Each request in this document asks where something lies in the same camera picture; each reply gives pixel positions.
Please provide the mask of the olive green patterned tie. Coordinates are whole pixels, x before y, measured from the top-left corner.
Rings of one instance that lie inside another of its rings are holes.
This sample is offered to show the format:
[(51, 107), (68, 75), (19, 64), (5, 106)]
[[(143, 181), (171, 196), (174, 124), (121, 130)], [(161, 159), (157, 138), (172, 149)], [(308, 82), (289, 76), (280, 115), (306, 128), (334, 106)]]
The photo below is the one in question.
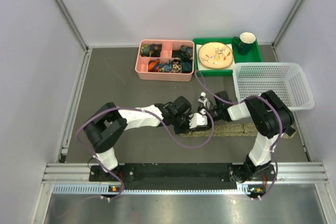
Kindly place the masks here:
[[(194, 131), (188, 133), (181, 133), (183, 137), (209, 137), (211, 129), (206, 131)], [(222, 124), (216, 125), (213, 136), (216, 137), (233, 137), (233, 136), (257, 136), (257, 129), (253, 123), (244, 124)]]

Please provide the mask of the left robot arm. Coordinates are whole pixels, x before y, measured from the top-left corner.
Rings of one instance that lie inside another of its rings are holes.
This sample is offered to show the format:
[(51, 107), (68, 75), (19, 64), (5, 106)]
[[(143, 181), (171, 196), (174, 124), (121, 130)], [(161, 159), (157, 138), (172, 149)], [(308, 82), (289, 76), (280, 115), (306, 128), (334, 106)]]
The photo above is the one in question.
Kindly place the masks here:
[(116, 108), (112, 102), (106, 103), (87, 126), (83, 128), (91, 143), (95, 157), (103, 164), (101, 174), (107, 180), (114, 180), (119, 174), (118, 161), (114, 153), (114, 145), (121, 134), (130, 129), (140, 127), (160, 127), (163, 124), (173, 125), (176, 133), (185, 133), (189, 129), (188, 115), (190, 102), (183, 96), (173, 102), (156, 103), (136, 110)]

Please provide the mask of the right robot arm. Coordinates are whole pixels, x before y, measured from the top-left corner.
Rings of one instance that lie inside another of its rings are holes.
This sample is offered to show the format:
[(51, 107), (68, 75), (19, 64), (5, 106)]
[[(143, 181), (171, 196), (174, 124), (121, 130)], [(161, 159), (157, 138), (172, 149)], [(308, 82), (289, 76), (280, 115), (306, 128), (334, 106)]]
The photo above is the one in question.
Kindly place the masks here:
[(214, 99), (216, 105), (209, 110), (213, 120), (252, 119), (257, 136), (243, 165), (232, 169), (232, 179), (240, 183), (258, 179), (269, 168), (281, 136), (292, 130), (293, 113), (272, 90), (260, 96), (250, 96), (241, 103), (230, 101), (226, 91), (215, 93)]

